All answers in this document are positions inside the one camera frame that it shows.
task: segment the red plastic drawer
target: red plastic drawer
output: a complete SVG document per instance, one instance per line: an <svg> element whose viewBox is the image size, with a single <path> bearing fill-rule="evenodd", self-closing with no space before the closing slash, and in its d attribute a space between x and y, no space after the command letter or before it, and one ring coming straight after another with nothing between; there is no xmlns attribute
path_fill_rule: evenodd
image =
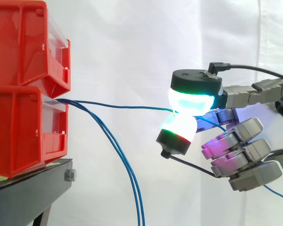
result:
<svg viewBox="0 0 283 226"><path fill-rule="evenodd" d="M70 42L43 1L0 0L0 86L37 86L55 98L70 90Z"/></svg>
<svg viewBox="0 0 283 226"><path fill-rule="evenodd" d="M37 87L0 87L0 176L13 178L67 154L68 106Z"/></svg>

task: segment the white backdrop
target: white backdrop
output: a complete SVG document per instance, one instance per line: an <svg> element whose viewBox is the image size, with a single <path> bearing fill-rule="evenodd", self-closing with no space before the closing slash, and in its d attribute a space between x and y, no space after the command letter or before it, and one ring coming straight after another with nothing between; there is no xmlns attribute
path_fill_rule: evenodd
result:
<svg viewBox="0 0 283 226"><path fill-rule="evenodd" d="M115 105L169 107L177 69L209 62L259 65L283 73L283 0L47 0L71 40L72 90L65 98ZM225 86L268 76L220 73ZM213 179L160 156L155 142L166 112L88 106L118 139L141 187L149 226L283 225L283 200L265 188L233 192ZM69 152L77 180L51 209L49 226L137 225L130 180L93 119L70 107ZM209 169L197 134L185 160ZM283 193L283 176L270 184Z"/></svg>

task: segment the metal bolt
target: metal bolt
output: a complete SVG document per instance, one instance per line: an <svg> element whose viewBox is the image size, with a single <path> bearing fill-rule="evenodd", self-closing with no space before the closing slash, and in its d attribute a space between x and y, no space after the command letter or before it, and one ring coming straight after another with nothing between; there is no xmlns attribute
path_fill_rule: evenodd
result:
<svg viewBox="0 0 283 226"><path fill-rule="evenodd" d="M68 169L65 171L65 181L74 182L76 179L76 170L75 169Z"/></svg>

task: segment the black sensor cap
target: black sensor cap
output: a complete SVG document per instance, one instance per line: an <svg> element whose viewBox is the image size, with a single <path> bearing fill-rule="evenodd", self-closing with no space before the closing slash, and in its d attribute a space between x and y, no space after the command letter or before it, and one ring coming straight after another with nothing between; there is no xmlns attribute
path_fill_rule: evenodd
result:
<svg viewBox="0 0 283 226"><path fill-rule="evenodd" d="M163 150L171 154L185 155L191 144L187 139L166 129L161 130L156 141L160 143Z"/></svg>
<svg viewBox="0 0 283 226"><path fill-rule="evenodd" d="M222 78L208 76L205 70L177 70L173 72L171 89L186 94L218 96Z"/></svg>

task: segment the blue wire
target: blue wire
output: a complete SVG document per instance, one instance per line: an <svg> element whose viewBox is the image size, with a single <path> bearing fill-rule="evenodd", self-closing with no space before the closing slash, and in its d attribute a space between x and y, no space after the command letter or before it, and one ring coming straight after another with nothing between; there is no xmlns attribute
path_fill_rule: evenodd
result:
<svg viewBox="0 0 283 226"><path fill-rule="evenodd" d="M98 103L98 102L92 102L92 101L83 101L83 100L76 100L76 102L78 103L83 103L83 104L91 104L91 105L100 105L100 106L104 106L104 107L112 107L112 108L123 108L123 109L150 109L150 110L159 110L159 111L168 111L168 112L173 112L172 109L169 108L161 108L161 107L149 107L149 106L118 106L118 105L108 105L108 104L103 104L103 103ZM226 129L224 129L222 126L213 123L212 121L203 118L201 116L196 116L195 118L198 118L200 120L206 121L216 127L219 127L220 129L222 129L223 131L226 131ZM272 190L271 188L269 188L268 186L264 185L264 187L266 189L268 189L270 192L280 196L283 198L283 195L279 194L278 192L275 192L274 190Z"/></svg>
<svg viewBox="0 0 283 226"><path fill-rule="evenodd" d="M268 187L268 186L266 186L266 185L263 185L267 190L269 190L270 192L272 192L272 193L274 193L274 194L276 194L276 195L278 195L278 196L280 196L280 197L282 197L283 198L283 195L282 194L280 194L280 193L278 193L278 192L275 192L273 189L271 189L270 187Z"/></svg>
<svg viewBox="0 0 283 226"><path fill-rule="evenodd" d="M210 120L208 120L208 119L206 119L206 118L203 118L203 117L201 117L201 116L196 116L196 118L201 119L201 120L203 120L203 121L206 121L206 122L208 122L208 123L210 123L210 124L212 124L212 125L214 125L214 126L216 126L216 127L219 127L219 128L222 129L224 132L226 131L226 129L223 128L222 126L220 126L220 125L218 125L218 124L216 124L216 123L213 123L212 121L210 121Z"/></svg>
<svg viewBox="0 0 283 226"><path fill-rule="evenodd" d="M118 153L119 157L121 158L123 164L125 165L127 172L129 174L129 178L131 181L131 185L133 188L133 193L134 193L134 198L135 198L135 204L136 204L136 210L137 210L137 218L138 218L138 226L140 226L140 212L139 212L139 203L137 200L137 195L136 195L136 190L135 190L135 186L134 186L134 182L136 185L136 189L138 192L138 196L139 196L139 200L140 200L140 205L141 205L141 217L142 217L142 225L145 226L145 216L144 216L144 210L143 210L143 203L142 203L142 196L141 196L141 192L140 192L140 188L136 179L136 176L133 172L133 169L131 168L124 152L122 151L119 143L117 142L117 140L115 139L115 137L112 135L112 133L110 132L110 130L107 128L107 126L104 124L104 122L94 113L92 113L91 111L89 111L85 106L77 103L76 101L72 101L72 100L68 100L68 99L57 99L58 101L62 102L62 103L67 103L70 104L72 106L75 106L83 111L86 111L87 113L89 113L92 118L98 123L98 125L101 127L101 129L103 130L103 132L105 133L105 135L107 136L107 138L109 139L109 141L111 142L111 144L113 145L114 149L116 150L116 152Z"/></svg>
<svg viewBox="0 0 283 226"><path fill-rule="evenodd" d="M162 107L149 107L149 106L117 106L117 105L107 105L107 104L102 104L102 103L98 103L98 102L91 102L91 101L83 101L83 100L76 100L76 102L78 103L82 103L82 104L91 104L91 105L100 105L100 106L104 106L104 107L112 107L112 108L123 108L123 109L150 109L150 110L159 110L159 111L167 111L167 112L173 112L172 109L169 108L162 108ZM224 129L222 126L213 123L210 120L207 120L201 116L196 116L195 118L201 119L203 121L206 121L216 127L219 127L220 129L222 129L223 131L226 131L226 129Z"/></svg>

